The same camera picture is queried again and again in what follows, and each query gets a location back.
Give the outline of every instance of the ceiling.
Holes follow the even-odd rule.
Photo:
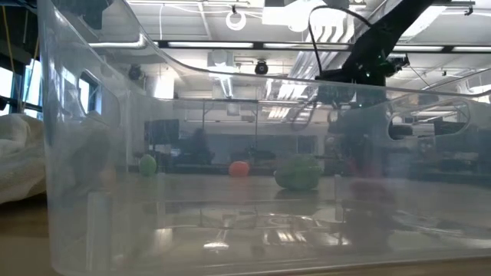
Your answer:
[[[182,5],[161,5],[158,0],[147,0],[145,5],[128,1],[145,32],[154,40],[167,41],[306,41],[308,32],[294,32],[284,25],[263,25],[262,8],[264,1],[249,1],[249,7],[237,5],[237,11],[246,13],[246,23],[242,30],[233,31],[226,24],[230,5],[202,5],[196,2]],[[388,0],[379,12],[387,12],[398,0]],[[382,4],[382,0],[367,0],[366,8],[356,11],[369,18]],[[474,14],[465,16],[466,7],[447,8],[431,25],[406,43],[424,44],[490,44],[491,0],[476,0]],[[358,23],[354,23],[355,35]],[[341,38],[344,41],[352,37]],[[207,66],[208,52],[211,50],[166,49],[168,54],[185,64],[195,67]],[[298,51],[234,51],[237,71],[253,74],[255,63],[264,59],[269,66],[269,74],[294,76],[298,73],[300,56]],[[306,53],[306,61],[314,61],[312,53]],[[346,54],[332,53],[325,67],[338,67]],[[446,81],[455,80],[486,69],[491,64],[491,54],[409,54],[412,69],[404,68],[399,74],[387,80],[391,87],[421,89]],[[148,74],[157,74],[160,66],[149,66]]]

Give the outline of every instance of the security camera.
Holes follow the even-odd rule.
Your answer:
[[[268,65],[266,64],[266,61],[258,61],[257,65],[255,66],[254,72],[256,74],[267,74]]]

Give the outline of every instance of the orange ball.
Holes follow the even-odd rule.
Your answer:
[[[231,177],[246,177],[249,175],[249,164],[243,161],[235,161],[229,166],[229,175]]]

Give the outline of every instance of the transparent plastic container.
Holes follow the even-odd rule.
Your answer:
[[[38,8],[59,273],[302,274],[491,254],[491,109],[476,95],[220,74],[158,49],[124,1]],[[180,98],[153,97],[134,64],[173,68]],[[193,85],[213,99],[186,99]],[[285,87],[388,100],[314,109],[273,100]],[[144,154],[155,176],[138,173]],[[234,161],[247,177],[229,176]]]

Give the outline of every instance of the green object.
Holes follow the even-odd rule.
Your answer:
[[[297,155],[288,159],[275,173],[276,183],[282,188],[306,191],[319,184],[322,169],[311,155]]]
[[[153,176],[157,170],[157,161],[152,156],[145,154],[140,159],[140,174],[142,176]]]

